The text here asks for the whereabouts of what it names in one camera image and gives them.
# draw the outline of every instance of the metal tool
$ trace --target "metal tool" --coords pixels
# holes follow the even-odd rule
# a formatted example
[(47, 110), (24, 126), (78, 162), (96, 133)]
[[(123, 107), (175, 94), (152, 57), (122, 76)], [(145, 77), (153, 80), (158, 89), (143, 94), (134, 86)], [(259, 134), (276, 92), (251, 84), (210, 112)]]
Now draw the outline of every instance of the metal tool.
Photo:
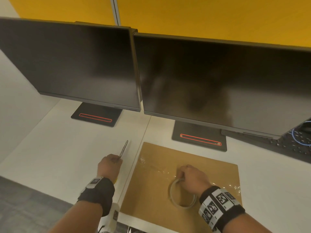
[(119, 159), (121, 159), (122, 154), (123, 154), (123, 152), (124, 152), (124, 150), (125, 150), (125, 148), (126, 148), (127, 143), (128, 143), (128, 140), (126, 141), (125, 145), (123, 146), (123, 149), (122, 149), (122, 151), (121, 151), (121, 153), (120, 153), (120, 155), (119, 155)]

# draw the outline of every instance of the keyboard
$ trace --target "keyboard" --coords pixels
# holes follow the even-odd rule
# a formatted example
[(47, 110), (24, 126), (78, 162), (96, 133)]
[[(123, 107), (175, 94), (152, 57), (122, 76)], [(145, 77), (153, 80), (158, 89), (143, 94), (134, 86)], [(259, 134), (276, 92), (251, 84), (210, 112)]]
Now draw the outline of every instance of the keyboard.
[[(278, 140), (261, 137), (246, 133), (232, 132), (227, 130), (221, 130), (221, 133), (225, 136), (244, 141), (246, 143), (256, 145), (258, 147), (277, 152), (301, 161), (311, 163), (311, 146), (304, 146), (297, 143), (291, 134), (291, 131), (284, 134)], [(296, 140), (304, 144), (311, 144), (311, 134), (301, 132), (299, 130), (294, 131)]]

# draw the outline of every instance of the red rectangular outline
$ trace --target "red rectangular outline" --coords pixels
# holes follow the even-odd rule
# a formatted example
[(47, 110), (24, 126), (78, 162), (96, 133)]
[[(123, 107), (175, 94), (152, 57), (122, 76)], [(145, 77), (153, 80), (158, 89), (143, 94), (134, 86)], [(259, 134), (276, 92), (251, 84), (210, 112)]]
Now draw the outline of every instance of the red rectangular outline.
[[(82, 114), (82, 115), (91, 116), (91, 117), (101, 118), (101, 119), (90, 118), (90, 117), (82, 116), (81, 114)], [(112, 122), (112, 119), (107, 119), (107, 118), (103, 118), (103, 117), (98, 117), (98, 116), (90, 115), (90, 114), (80, 113), (79, 116), (80, 116), (80, 117), (84, 117), (84, 118), (88, 118), (88, 119), (95, 119), (95, 120), (99, 120), (99, 121), (103, 121), (103, 122), (107, 122), (107, 123), (111, 123), (111, 122)]]
[[(206, 140), (206, 141), (213, 141), (213, 140), (204, 139), (204, 138), (195, 137), (195, 136), (190, 136), (190, 135), (186, 135), (186, 134), (180, 134), (180, 137), (181, 137), (181, 138), (185, 138), (185, 139), (189, 139), (189, 140), (193, 140), (193, 141), (199, 141), (199, 140), (191, 139), (191, 138), (188, 138), (188, 137), (182, 137), (182, 135), (184, 135), (184, 136), (189, 136), (189, 137), (193, 137), (193, 138), (198, 138), (198, 139), (202, 139), (202, 140)], [(212, 145), (218, 145), (218, 144), (210, 143), (210, 142), (206, 142), (206, 141), (199, 141), (199, 142), (204, 142), (204, 143), (208, 143), (208, 144), (212, 144)]]

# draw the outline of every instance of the person's left arm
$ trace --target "person's left arm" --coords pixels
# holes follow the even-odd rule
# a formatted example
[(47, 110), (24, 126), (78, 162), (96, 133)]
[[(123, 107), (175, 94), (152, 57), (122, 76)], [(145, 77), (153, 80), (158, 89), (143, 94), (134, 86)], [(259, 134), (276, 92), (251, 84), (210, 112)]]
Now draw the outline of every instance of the person's left arm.
[(115, 192), (113, 183), (118, 177), (121, 164), (122, 160), (117, 155), (110, 154), (104, 157), (97, 168), (100, 183), (91, 182), (89, 185), (95, 187), (86, 188), (78, 198), (78, 202), (66, 212), (49, 233), (96, 232), (100, 218), (108, 215), (110, 211)]

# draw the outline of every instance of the person's right arm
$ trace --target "person's right arm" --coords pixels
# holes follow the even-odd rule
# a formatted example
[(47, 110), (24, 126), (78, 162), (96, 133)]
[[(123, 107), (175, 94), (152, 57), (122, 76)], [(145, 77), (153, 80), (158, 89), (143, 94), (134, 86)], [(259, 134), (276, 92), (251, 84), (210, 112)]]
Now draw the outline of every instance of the person's right arm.
[[(177, 178), (184, 179), (181, 186), (188, 192), (195, 194), (198, 198), (212, 187), (207, 175), (197, 168), (186, 165), (182, 166)], [(223, 233), (271, 233), (267, 228), (252, 218), (247, 213), (238, 215), (230, 220), (223, 228)]]

